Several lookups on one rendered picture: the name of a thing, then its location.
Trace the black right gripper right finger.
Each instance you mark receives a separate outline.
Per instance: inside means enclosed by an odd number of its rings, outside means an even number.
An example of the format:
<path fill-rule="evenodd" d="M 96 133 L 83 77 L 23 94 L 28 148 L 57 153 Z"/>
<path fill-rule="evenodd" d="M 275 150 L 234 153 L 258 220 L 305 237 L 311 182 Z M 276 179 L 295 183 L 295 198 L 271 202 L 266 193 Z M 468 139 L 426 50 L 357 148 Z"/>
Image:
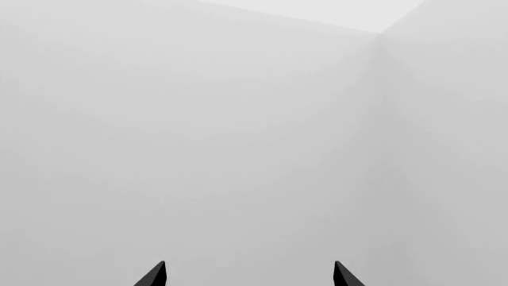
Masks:
<path fill-rule="evenodd" d="M 333 282 L 334 286 L 365 286 L 340 261 L 335 261 Z"/>

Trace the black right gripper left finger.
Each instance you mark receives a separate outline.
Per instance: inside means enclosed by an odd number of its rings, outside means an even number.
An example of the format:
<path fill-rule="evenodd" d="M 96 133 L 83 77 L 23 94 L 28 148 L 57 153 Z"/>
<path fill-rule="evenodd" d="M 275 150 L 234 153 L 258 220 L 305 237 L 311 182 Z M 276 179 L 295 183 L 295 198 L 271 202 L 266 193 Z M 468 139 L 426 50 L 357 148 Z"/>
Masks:
<path fill-rule="evenodd" d="M 165 261 L 160 261 L 133 286 L 166 286 L 167 271 Z"/>

